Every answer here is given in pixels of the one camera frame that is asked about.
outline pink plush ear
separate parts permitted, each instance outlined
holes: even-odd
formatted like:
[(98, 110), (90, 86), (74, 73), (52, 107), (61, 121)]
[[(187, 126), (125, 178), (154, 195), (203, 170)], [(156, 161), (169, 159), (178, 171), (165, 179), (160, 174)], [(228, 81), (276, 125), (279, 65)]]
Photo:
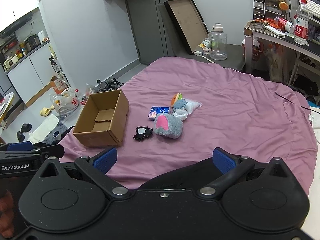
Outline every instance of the pink plush ear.
[(168, 119), (164, 115), (158, 116), (156, 128), (162, 127), (164, 130), (169, 130)]

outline clear plastic water bottle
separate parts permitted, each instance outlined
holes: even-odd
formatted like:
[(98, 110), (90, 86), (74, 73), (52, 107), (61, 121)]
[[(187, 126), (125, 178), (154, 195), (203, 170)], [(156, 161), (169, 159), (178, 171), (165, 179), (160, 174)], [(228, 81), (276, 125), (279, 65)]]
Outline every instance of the clear plastic water bottle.
[(300, 0), (297, 9), (296, 25), (294, 27), (294, 41), (300, 45), (306, 44), (309, 25), (309, 11), (307, 8), (307, 0)]
[(211, 51), (210, 58), (215, 60), (224, 60), (227, 55), (227, 34), (223, 32), (223, 27), (220, 23), (216, 23), (212, 27), (212, 32), (209, 32)]
[(85, 98), (85, 96), (83, 96), (78, 89), (76, 89), (76, 97), (78, 98), (79, 102), (81, 105), (85, 105), (85, 103), (87, 102), (87, 99)]

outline yellow slipper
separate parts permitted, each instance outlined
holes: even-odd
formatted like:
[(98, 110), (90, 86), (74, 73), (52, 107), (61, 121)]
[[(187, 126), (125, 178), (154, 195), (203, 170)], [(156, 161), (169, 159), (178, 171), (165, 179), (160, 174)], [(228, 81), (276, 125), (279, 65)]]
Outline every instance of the yellow slipper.
[(40, 111), (40, 115), (42, 115), (42, 116), (48, 116), (48, 114), (50, 114), (50, 113), (51, 113), (51, 109), (46, 108), (46, 107), (42, 108), (42, 110)]

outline microwave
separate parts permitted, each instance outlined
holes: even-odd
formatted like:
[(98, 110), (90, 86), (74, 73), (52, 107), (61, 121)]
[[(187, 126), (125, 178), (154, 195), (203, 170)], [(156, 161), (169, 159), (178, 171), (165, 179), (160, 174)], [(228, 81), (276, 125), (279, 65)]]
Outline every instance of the microwave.
[(27, 48), (27, 51), (32, 51), (34, 48), (38, 47), (41, 44), (38, 35), (32, 35), (29, 38), (26, 39), (25, 45)]
[(3, 63), (4, 68), (5, 68), (6, 70), (9, 70), (9, 69), (11, 68), (11, 66), (12, 66), (13, 64), (17, 63), (18, 61), (19, 61), (18, 56), (17, 56), (17, 55), (14, 55), (13, 57), (7, 59), (7, 60)]

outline slipper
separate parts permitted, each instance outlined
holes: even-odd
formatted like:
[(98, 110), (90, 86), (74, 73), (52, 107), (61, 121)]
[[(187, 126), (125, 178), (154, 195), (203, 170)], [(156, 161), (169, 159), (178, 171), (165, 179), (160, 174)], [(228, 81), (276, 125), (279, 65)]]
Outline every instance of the slipper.
[(18, 138), (18, 141), (19, 141), (19, 142), (23, 142), (25, 136), (23, 135), (22, 132), (19, 131), (19, 132), (17, 132), (17, 138)]
[(42, 110), (40, 111), (40, 115), (42, 115), (42, 116), (48, 116), (48, 114), (50, 114), (50, 113), (51, 113), (51, 109), (46, 108), (46, 107), (42, 108)]
[(21, 127), (21, 132), (29, 132), (32, 128), (32, 125), (29, 123), (24, 123)]

